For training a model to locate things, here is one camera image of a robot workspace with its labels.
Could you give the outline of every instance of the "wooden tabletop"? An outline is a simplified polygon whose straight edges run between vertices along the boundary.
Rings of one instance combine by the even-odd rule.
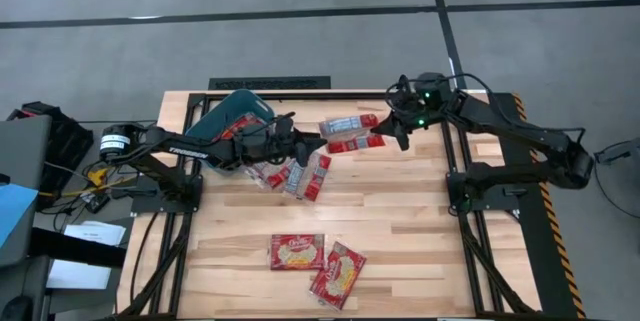
[[[165,93],[160,126],[182,131],[189,93]],[[295,111],[295,125],[302,131],[317,132],[317,123],[327,118],[388,114],[379,100],[267,103],[278,114]],[[463,165],[457,133],[452,134],[457,163]],[[395,140],[385,141],[386,147],[331,155],[315,204],[262,190],[241,173],[222,177],[203,168],[205,190],[193,217],[178,317],[473,316],[458,223],[447,213],[448,164],[440,126],[414,132],[406,152]],[[496,137],[469,135],[469,143],[474,161],[503,163]],[[157,157],[167,164],[176,159],[167,154]],[[526,303],[540,309],[520,226],[502,211],[485,216],[496,266]],[[133,265],[150,218],[138,216],[134,222],[118,288],[120,310],[129,304]],[[164,220],[165,215],[159,215],[151,229],[136,294],[155,270]],[[269,270],[267,245],[274,233],[324,233],[327,247],[341,240],[367,256],[342,312],[323,307],[310,296],[315,272]],[[485,307],[491,310],[486,275],[479,264],[478,270]],[[171,270],[161,311],[168,308],[167,284],[172,277]]]

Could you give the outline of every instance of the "snack package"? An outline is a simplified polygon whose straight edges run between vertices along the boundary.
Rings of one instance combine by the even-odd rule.
[[[245,167],[245,173],[249,175],[260,187],[276,189],[284,185],[289,178],[291,168],[295,160],[287,160],[282,165],[272,165],[268,162],[260,162]]]
[[[272,270],[321,270],[324,235],[272,235],[269,255]]]
[[[218,138],[229,140],[233,137],[233,134],[238,131],[238,129],[255,124],[264,125],[265,121],[254,115],[252,112],[247,112],[246,114],[238,117],[231,126],[227,127],[227,129],[224,130],[222,134],[218,135],[218,137],[216,137],[214,140]]]
[[[342,310],[366,260],[362,254],[336,242],[327,258],[327,267],[318,272],[309,291],[320,303]]]
[[[320,134],[328,141],[328,153],[385,146],[382,135],[370,132],[372,127],[378,126],[378,117],[374,114],[328,120],[318,126]]]
[[[385,143],[382,135],[374,135],[370,133],[366,136],[355,137],[347,141],[329,141],[327,143],[327,152],[340,153],[384,145]]]
[[[378,126],[378,117],[374,114],[342,117],[320,122],[320,135],[332,141],[346,141],[363,136],[367,131]]]
[[[284,186],[284,193],[299,199],[315,201],[329,170],[331,157],[314,152],[309,156],[307,167],[294,162]]]

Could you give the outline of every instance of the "paper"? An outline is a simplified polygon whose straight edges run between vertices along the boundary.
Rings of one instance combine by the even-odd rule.
[[[69,225],[64,234],[105,245],[118,246],[125,228],[97,221],[85,221],[82,225]],[[111,269],[90,266],[79,262],[55,260],[47,280],[47,288],[104,290],[109,282]]]
[[[38,190],[9,184],[0,186],[0,246],[4,245],[18,221],[38,195]]]

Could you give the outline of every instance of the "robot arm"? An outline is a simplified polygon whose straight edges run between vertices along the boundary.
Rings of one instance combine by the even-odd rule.
[[[290,113],[267,125],[250,125],[230,139],[204,140],[138,124],[111,126],[103,131],[100,157],[109,164],[125,164],[153,152],[168,152],[208,161],[225,170],[293,157],[306,166],[309,155],[326,141],[319,134],[293,128]]]
[[[464,174],[454,175],[464,184],[463,193],[477,198],[497,184],[549,181],[568,189],[584,188],[591,174],[593,159],[566,133],[543,129],[507,118],[495,103],[487,104],[462,90],[451,90],[450,77],[426,74],[424,80],[409,80],[404,75],[387,90],[392,109],[371,131],[395,137],[400,148],[409,147],[408,135],[417,129],[448,121],[464,132],[490,133],[527,145],[546,156],[546,160],[525,165],[491,167],[472,163]]]
[[[230,139],[213,141],[168,132],[157,126],[113,125],[102,133],[100,159],[111,166],[126,164],[133,167],[157,182],[168,199],[189,200],[199,193],[200,186],[194,186],[195,181],[184,170],[168,167],[152,153],[194,157],[223,170],[263,161],[281,164],[287,157],[306,166],[309,155],[327,141],[317,133],[293,128],[293,115],[291,112],[279,116],[266,125],[247,126]]]

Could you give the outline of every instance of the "gray floor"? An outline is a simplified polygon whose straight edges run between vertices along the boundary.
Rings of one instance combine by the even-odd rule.
[[[0,21],[433,4],[0,0]],[[530,121],[584,126],[591,151],[639,135],[634,107],[640,97],[638,7],[459,13],[451,15],[451,23],[465,71],[496,91],[519,92]],[[155,118],[165,90],[204,89],[209,77],[328,74],[335,88],[380,88],[400,73],[427,70],[449,73],[435,14],[0,30],[0,115],[42,100],[77,119]],[[638,166],[628,162],[601,169],[611,196],[640,214],[634,197],[637,173]],[[579,192],[553,190],[552,196],[587,315],[637,319],[640,222],[607,204],[594,182]],[[128,207],[126,201],[112,202],[98,218],[126,216]],[[38,222],[50,225],[51,220]],[[85,319],[77,313],[65,316]]]

